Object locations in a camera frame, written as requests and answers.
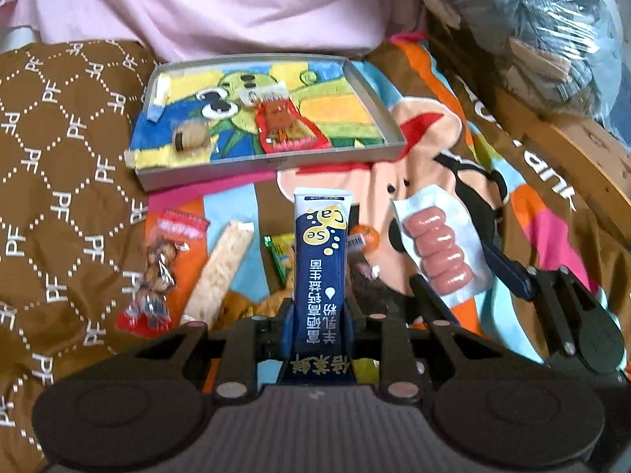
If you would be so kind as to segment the sausage pack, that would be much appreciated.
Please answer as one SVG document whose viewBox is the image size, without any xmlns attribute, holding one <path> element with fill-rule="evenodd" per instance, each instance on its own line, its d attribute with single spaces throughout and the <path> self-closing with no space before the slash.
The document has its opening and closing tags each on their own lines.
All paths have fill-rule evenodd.
<svg viewBox="0 0 631 473">
<path fill-rule="evenodd" d="M 492 287 L 493 274 L 464 205 L 431 185 L 392 201 L 403 249 L 449 307 Z"/>
</svg>

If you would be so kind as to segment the blue milk powder sachet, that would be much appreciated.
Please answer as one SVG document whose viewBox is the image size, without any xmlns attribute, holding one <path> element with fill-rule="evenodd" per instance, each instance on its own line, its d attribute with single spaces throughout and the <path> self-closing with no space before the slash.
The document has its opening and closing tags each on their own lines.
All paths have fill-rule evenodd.
<svg viewBox="0 0 631 473">
<path fill-rule="evenodd" d="M 354 380 L 344 321 L 352 202 L 353 194 L 343 189 L 294 190 L 294 319 L 285 383 Z"/>
</svg>

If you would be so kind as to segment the grey cardboard tray box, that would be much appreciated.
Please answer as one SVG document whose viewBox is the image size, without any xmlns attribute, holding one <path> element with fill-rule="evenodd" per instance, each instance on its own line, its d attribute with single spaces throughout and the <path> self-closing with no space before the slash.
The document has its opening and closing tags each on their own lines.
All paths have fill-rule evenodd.
<svg viewBox="0 0 631 473">
<path fill-rule="evenodd" d="M 231 54 L 154 69 L 125 164 L 147 192 L 259 172 L 394 160 L 400 95 L 323 54 Z"/>
</svg>

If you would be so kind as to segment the small orange mandarin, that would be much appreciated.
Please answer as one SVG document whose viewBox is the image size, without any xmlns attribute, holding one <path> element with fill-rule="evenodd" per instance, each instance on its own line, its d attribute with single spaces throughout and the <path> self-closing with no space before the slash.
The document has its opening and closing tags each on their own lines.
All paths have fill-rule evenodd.
<svg viewBox="0 0 631 473">
<path fill-rule="evenodd" d="M 370 253 L 380 245 L 379 232 L 367 224 L 357 224 L 350 229 L 347 237 L 347 250 L 350 252 Z"/>
</svg>

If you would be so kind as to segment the rice cracker bar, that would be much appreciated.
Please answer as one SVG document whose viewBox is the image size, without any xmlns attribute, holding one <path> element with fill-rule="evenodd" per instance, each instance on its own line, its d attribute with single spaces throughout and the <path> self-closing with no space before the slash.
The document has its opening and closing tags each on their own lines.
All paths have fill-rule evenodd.
<svg viewBox="0 0 631 473">
<path fill-rule="evenodd" d="M 209 328 L 214 325 L 222 300 L 253 239 L 252 222 L 230 221 L 225 226 L 186 302 L 181 325 L 190 322 L 204 322 Z"/>
</svg>

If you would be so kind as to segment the colourful cartoon blanket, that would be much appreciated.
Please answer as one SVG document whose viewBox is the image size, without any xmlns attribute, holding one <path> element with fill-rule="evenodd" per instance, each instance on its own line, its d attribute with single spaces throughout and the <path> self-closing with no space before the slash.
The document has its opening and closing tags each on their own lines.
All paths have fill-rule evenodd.
<svg viewBox="0 0 631 473">
<path fill-rule="evenodd" d="M 293 192 L 299 187 L 353 192 L 358 221 L 379 233 L 368 261 L 380 269 L 408 321 L 419 317 L 409 286 L 415 267 L 403 248 L 394 205 L 422 194 L 431 208 L 463 218 L 479 240 L 491 242 L 524 266 L 568 268 L 612 314 L 630 327 L 630 251 L 592 210 L 550 154 L 514 129 L 530 114 L 495 117 L 449 69 L 437 67 L 426 43 L 394 39 L 362 61 L 387 100 L 407 146 L 394 161 L 286 170 L 248 185 L 215 182 L 206 193 L 171 190 L 150 208 L 201 211 L 219 234 L 227 221 L 257 219 L 263 234 L 294 227 Z"/>
</svg>

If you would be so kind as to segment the green yellow snack packet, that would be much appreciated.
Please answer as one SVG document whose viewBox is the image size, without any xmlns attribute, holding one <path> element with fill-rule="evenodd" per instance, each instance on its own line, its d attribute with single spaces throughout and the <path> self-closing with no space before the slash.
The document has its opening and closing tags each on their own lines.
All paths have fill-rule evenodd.
<svg viewBox="0 0 631 473">
<path fill-rule="evenodd" d="M 291 288 L 294 281 L 295 238 L 293 233 L 267 235 L 264 244 L 272 255 L 279 279 L 285 288 Z"/>
</svg>

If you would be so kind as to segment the red nut snack bag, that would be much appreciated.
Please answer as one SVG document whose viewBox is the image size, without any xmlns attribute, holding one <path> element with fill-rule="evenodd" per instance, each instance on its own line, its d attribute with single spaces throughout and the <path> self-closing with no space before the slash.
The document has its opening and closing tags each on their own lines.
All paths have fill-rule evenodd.
<svg viewBox="0 0 631 473">
<path fill-rule="evenodd" d="M 210 222 L 199 203 L 152 212 L 146 226 L 144 268 L 117 327 L 147 337 L 179 325 L 184 306 L 207 260 Z"/>
</svg>

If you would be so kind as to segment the brown PF patterned quilt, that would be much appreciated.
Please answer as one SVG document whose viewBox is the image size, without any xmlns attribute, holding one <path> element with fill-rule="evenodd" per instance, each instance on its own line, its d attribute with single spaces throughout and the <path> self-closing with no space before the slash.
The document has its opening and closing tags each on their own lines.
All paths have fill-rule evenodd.
<svg viewBox="0 0 631 473">
<path fill-rule="evenodd" d="M 135 42 L 31 44 L 1 57 L 1 467 L 44 457 L 45 387 L 132 347 L 117 316 L 143 265 L 147 198 L 125 166 L 155 68 Z"/>
</svg>

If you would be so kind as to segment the round wrapped biscuit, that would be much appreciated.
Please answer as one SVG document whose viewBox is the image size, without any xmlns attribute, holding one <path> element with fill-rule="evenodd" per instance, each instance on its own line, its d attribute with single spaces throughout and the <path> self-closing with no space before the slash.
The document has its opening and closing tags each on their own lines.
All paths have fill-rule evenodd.
<svg viewBox="0 0 631 473">
<path fill-rule="evenodd" d="M 178 153 L 202 149 L 207 146 L 209 140 L 209 128 L 196 120 L 177 124 L 172 134 L 172 145 Z"/>
</svg>

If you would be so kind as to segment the red snack packet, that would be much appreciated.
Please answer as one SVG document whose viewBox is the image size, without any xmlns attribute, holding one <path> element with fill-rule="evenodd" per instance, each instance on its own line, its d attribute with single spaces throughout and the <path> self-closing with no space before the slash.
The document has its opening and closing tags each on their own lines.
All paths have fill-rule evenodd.
<svg viewBox="0 0 631 473">
<path fill-rule="evenodd" d="M 296 109 L 284 83 L 244 89 L 242 104 L 254 110 L 259 142 L 266 154 L 330 149 L 325 134 Z"/>
</svg>

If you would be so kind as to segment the colourful crocodile drawing paper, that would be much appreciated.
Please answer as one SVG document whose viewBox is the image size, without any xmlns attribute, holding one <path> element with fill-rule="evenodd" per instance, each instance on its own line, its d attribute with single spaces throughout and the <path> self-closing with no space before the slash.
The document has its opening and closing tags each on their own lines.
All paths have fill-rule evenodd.
<svg viewBox="0 0 631 473">
<path fill-rule="evenodd" d="M 331 149 L 384 144 L 382 131 L 344 72 L 344 62 L 220 62 L 194 69 L 171 67 L 155 75 L 125 164 L 140 171 L 270 155 L 260 145 L 254 110 L 246 108 L 239 95 L 274 83 L 284 83 L 296 109 L 320 128 Z M 172 134 L 177 124 L 188 120 L 203 122 L 210 140 L 202 149 L 178 153 Z"/>
</svg>

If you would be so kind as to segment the plastic bag of clothes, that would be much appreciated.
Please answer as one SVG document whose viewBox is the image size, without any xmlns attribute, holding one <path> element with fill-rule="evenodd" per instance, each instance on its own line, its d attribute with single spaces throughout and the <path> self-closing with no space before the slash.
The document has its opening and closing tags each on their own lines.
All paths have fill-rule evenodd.
<svg viewBox="0 0 631 473">
<path fill-rule="evenodd" d="M 630 69 L 614 0 L 422 2 L 527 105 L 587 117 L 630 143 Z"/>
</svg>

